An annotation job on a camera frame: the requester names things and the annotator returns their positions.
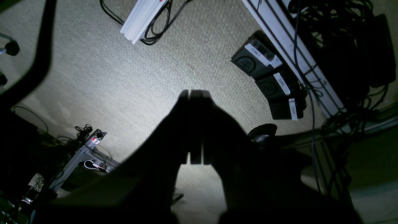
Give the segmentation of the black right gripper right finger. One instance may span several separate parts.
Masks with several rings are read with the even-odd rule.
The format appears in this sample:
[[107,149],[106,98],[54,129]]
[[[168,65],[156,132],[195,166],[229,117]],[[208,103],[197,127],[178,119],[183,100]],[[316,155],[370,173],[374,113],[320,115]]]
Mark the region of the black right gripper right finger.
[[204,90],[190,96],[203,126],[203,156],[219,174],[227,202],[220,224],[361,224],[357,212],[305,185],[312,157],[257,143]]

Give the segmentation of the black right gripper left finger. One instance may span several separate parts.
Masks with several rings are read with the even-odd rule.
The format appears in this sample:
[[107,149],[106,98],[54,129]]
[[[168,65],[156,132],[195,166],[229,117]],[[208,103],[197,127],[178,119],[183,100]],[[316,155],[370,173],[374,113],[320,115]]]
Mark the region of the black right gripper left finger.
[[41,210],[42,224],[177,224],[171,211],[178,170],[186,153],[177,142],[178,116],[188,90],[149,138],[110,174],[54,200]]

